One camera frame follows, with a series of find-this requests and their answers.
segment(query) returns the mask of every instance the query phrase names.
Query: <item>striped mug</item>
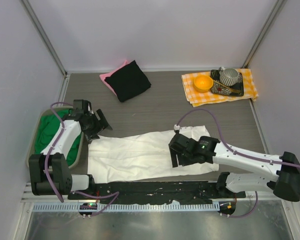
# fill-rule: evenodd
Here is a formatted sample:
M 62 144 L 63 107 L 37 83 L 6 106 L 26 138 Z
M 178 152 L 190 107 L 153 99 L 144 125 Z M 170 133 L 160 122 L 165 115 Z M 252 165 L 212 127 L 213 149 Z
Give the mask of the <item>striped mug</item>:
M 223 66 L 219 68 L 220 82 L 230 87 L 236 84 L 239 80 L 239 72 L 234 68 L 224 68 Z

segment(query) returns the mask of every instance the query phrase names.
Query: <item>plastic bin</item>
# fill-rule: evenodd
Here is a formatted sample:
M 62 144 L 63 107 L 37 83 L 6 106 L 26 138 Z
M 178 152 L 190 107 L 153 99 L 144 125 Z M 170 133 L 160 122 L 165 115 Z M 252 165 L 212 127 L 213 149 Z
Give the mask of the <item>plastic bin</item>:
M 61 110 L 65 110 L 65 109 L 72 109 L 71 106 L 58 106 L 58 107 L 54 107 L 53 108 L 56 112 L 58 111 L 61 111 Z M 32 137 L 32 140 L 31 140 L 31 146 L 28 150 L 28 153 L 26 155 L 26 165 L 29 167 L 29 157 L 32 155 L 32 154 L 35 154 L 35 142 L 36 142 L 36 139 L 37 139 L 37 134 L 38 134 L 38 129 L 39 129 L 39 126 L 41 124 L 41 117 L 43 116 L 47 116 L 47 115 L 52 115 L 53 112 L 51 111 L 51 109 L 49 108 L 48 110 L 44 111 L 40 117 L 39 117 L 39 120 L 35 126 L 35 132 L 34 132 L 34 135 Z M 79 162 L 79 159 L 80 159 L 80 155 L 81 155 L 81 149 L 82 149 L 82 144 L 83 144 L 83 141 L 84 141 L 84 133 L 82 132 L 81 133 L 81 138 L 80 138 L 80 144 L 79 144 L 79 149 L 78 149 L 78 154 L 76 156 L 76 159 L 74 161 L 74 163 L 72 165 L 69 166 L 69 169 L 72 169 L 74 168 L 78 162 Z

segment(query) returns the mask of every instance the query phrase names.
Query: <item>white wall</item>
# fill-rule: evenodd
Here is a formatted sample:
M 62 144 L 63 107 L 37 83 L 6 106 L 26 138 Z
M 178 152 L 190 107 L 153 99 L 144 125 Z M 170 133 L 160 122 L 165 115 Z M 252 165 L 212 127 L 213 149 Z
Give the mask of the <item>white wall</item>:
M 34 127 L 62 79 L 20 2 L 0 0 L 0 240 L 11 239 Z
M 275 0 L 30 0 L 68 71 L 243 65 Z
M 288 0 L 251 64 L 256 111 L 271 153 L 300 161 L 300 0 Z

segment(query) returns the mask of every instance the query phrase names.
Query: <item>green cloth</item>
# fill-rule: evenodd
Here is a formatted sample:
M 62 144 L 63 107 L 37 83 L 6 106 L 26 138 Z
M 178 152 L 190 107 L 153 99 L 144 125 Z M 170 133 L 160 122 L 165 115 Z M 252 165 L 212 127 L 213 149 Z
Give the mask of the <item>green cloth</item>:
M 58 111 L 57 114 L 62 118 L 65 114 L 68 114 L 69 110 Z M 58 118 L 52 114 L 47 116 L 42 116 L 40 119 L 40 126 L 38 133 L 36 135 L 36 140 L 34 144 L 34 150 L 36 154 L 40 154 L 43 149 L 45 149 L 51 140 L 54 138 L 60 127 L 60 121 Z M 68 156 L 66 157 L 66 162 L 68 166 L 71 166 L 78 155 L 79 145 L 80 145 L 81 134 L 74 140 Z

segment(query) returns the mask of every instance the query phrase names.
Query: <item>mug handle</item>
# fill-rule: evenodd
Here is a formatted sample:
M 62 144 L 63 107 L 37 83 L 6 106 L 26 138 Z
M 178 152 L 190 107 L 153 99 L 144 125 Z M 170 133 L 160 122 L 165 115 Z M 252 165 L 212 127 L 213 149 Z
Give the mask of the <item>mug handle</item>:
M 222 73 L 225 70 L 224 66 L 219 67 L 219 73 Z

